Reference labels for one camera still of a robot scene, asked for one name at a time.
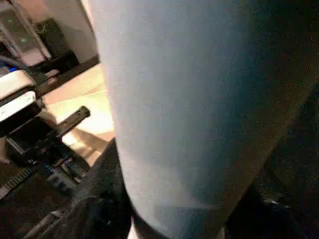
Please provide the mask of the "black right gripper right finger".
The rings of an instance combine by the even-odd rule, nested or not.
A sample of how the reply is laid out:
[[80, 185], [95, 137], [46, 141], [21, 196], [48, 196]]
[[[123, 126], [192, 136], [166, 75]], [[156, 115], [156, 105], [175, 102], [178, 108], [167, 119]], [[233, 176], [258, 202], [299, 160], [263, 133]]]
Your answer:
[[317, 239], [314, 220], [293, 207], [266, 202], [250, 186], [225, 223], [227, 239]]

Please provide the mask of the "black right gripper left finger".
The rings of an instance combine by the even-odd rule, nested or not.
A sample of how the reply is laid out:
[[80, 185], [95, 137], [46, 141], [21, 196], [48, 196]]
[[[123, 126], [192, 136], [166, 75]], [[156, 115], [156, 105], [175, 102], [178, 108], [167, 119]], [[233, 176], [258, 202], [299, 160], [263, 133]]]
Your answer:
[[71, 202], [48, 214], [26, 239], [126, 239], [131, 205], [112, 138], [77, 186]]

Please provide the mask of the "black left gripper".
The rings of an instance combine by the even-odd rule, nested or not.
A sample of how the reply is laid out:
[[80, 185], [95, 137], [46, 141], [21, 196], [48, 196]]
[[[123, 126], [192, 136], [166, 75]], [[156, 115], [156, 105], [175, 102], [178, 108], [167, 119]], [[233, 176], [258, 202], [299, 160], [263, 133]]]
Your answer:
[[57, 167], [66, 163], [73, 175], [83, 175], [88, 171], [88, 164], [64, 144], [62, 138], [89, 116], [90, 111], [85, 106], [59, 124], [50, 125], [36, 116], [8, 134], [5, 152], [19, 167], [33, 167], [40, 162]]

